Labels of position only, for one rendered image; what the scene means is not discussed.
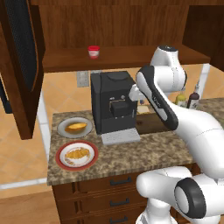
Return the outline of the dark brown bottle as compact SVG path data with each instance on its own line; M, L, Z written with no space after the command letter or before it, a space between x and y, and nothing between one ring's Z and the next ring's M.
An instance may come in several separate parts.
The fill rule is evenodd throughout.
M198 91L199 91L199 85L196 85L194 91L190 94L188 99L187 107L189 109L197 108L200 99Z

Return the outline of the dark wooden cutting board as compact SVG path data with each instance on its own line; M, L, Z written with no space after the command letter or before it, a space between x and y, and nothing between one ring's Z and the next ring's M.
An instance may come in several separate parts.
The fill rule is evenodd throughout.
M137 115L136 129L140 135L168 131L156 113Z

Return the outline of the black coffee machine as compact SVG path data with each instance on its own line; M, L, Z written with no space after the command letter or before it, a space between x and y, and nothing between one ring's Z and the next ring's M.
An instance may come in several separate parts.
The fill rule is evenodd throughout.
M138 142L137 102L129 98L135 84L127 71L92 73L92 114L104 145Z

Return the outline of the pale tan flat item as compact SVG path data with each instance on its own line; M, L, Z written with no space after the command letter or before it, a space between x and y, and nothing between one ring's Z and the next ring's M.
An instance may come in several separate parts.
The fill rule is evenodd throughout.
M138 114L149 114L150 113L150 109L147 105L139 105L137 107L137 113Z

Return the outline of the wooden cabinet door black panel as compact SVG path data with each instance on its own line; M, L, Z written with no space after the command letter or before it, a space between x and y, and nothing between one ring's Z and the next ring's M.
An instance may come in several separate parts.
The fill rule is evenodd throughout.
M23 140L33 136L45 50L39 8L31 0L0 0L0 98Z

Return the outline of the yellow-green bottle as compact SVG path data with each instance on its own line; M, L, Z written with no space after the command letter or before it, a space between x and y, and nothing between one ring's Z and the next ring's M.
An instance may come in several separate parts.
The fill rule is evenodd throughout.
M183 93L180 93L176 97L175 104L185 108L186 107L186 96Z

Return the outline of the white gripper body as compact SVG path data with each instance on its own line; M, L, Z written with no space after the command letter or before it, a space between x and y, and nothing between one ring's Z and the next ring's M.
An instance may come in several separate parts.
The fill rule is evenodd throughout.
M130 91L129 91L129 98L133 101L133 102L137 102L140 100L144 99L144 95L142 94L142 92L139 90L139 88L137 87L136 84L134 84Z

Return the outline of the dark wooden wall cabinet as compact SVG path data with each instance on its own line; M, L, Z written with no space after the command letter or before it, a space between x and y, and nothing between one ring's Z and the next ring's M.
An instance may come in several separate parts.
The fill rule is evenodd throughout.
M210 64L182 41L189 7L224 0L31 0L45 39L44 69L65 72L141 67L158 46L178 49L180 63ZM88 55L99 46L97 59Z

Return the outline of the grey wall outlet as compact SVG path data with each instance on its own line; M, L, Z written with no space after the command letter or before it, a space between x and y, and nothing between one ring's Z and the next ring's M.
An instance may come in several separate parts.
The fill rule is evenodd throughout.
M88 71L78 71L76 73L77 87L84 88L89 86Z

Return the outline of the red-rimmed white plate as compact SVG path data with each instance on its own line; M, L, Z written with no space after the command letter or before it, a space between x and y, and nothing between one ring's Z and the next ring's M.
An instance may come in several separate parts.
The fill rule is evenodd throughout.
M89 149L89 155L80 159L67 158L66 154L77 148ZM81 171L93 165L98 158L98 148L88 141L72 141L62 145L56 152L55 160L61 168L68 171Z

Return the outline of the yellow oblong pastry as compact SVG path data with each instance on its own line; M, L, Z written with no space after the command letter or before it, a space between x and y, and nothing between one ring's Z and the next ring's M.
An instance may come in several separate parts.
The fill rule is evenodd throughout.
M75 122L67 125L65 131L68 133L78 133L83 131L87 126L85 122Z

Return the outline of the plain wooden cabinet door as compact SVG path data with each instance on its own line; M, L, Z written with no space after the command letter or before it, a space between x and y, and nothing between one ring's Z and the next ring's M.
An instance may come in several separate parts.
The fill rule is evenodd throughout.
M224 5L190 6L182 43L224 72Z

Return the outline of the grey plate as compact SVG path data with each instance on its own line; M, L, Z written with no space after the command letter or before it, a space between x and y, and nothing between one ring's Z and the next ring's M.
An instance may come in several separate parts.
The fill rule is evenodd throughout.
M84 123L85 127L81 129L69 129L68 127L74 124ZM67 138L80 138L84 137L92 131L93 124L90 120L84 117L72 117L62 121L57 128L58 133Z

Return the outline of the golden croissant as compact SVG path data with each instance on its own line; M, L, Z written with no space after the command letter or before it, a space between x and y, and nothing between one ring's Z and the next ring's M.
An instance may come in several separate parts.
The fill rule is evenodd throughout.
M89 155L89 149L77 148L66 154L66 158L80 159Z

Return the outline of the wooden drawer front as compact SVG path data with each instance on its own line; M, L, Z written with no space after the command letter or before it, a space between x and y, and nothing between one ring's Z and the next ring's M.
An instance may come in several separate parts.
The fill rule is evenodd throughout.
M122 219L124 216L128 217L128 221L116 224L135 224L137 217L142 213L143 209L141 207L134 208L130 210L123 210L115 213L108 213L103 215L92 215L85 220L85 224L109 224L109 219L113 220Z
M139 175L139 172L135 172L135 173L118 175L118 176L106 177L106 178L96 178L96 179L85 180L85 181L81 181L78 184L79 186L78 189L80 190L81 193L87 193L87 192L97 192L101 190L108 190L108 189L123 187L123 186L132 186L136 183L136 179L138 175ZM118 180L126 179L127 177L131 177L132 179L131 183L122 184L122 185L110 185L109 183L111 179L113 179L114 181L118 181Z
M136 190L133 190L133 191L116 192L116 193L86 198L82 201L81 208L83 212L93 212L93 211L100 211L100 210L105 210L110 208L124 207L127 205L110 206L109 202L111 200L113 202L124 201L126 200L126 198L129 198L129 204L127 205L134 205L136 203L141 203L146 201L146 198L142 197Z

